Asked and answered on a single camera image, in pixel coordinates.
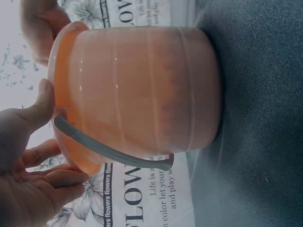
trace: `peach mug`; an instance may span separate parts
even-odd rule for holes
[[[219,72],[208,38],[195,28],[71,23],[58,34],[48,67],[59,147],[90,175],[113,161],[169,170],[174,153],[214,140]],[[161,155],[169,158],[146,159]]]

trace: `mug handle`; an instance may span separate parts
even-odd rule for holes
[[[170,154],[169,158],[166,160],[152,161],[134,157],[112,149],[75,128],[63,116],[56,116],[53,120],[53,124],[66,136],[71,137],[89,150],[124,165],[140,168],[157,168],[168,171],[174,163],[173,154]]]

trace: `gray cushion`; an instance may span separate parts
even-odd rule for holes
[[[196,226],[303,226],[302,12],[302,0],[211,0],[200,12],[224,112],[191,171]]]

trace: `finger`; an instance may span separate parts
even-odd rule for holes
[[[27,109],[19,110],[19,117],[24,119],[31,133],[46,125],[54,109],[54,91],[50,81],[42,79],[39,84],[39,95],[34,105]]]
[[[58,188],[55,190],[55,195],[60,208],[67,203],[73,202],[75,199],[81,197],[85,192],[82,184],[76,184],[70,187]]]
[[[40,176],[45,176],[55,170],[75,170],[71,165],[69,164],[61,164],[59,166],[55,166],[53,168],[50,168],[48,170],[44,170],[44,171],[34,171],[34,172],[30,172],[31,175],[40,175]]]
[[[35,167],[50,157],[61,154],[56,140],[47,140],[39,146],[26,150],[21,156],[25,168]]]
[[[44,58],[39,58],[38,56],[34,55],[34,61],[40,65],[43,65],[45,67],[48,66],[48,58],[44,59]]]
[[[46,174],[45,180],[54,188],[61,188],[84,183],[89,176],[79,171],[59,169]]]
[[[21,21],[21,31],[34,60],[43,65],[48,62],[53,46],[53,32],[48,23],[36,17],[25,18]]]

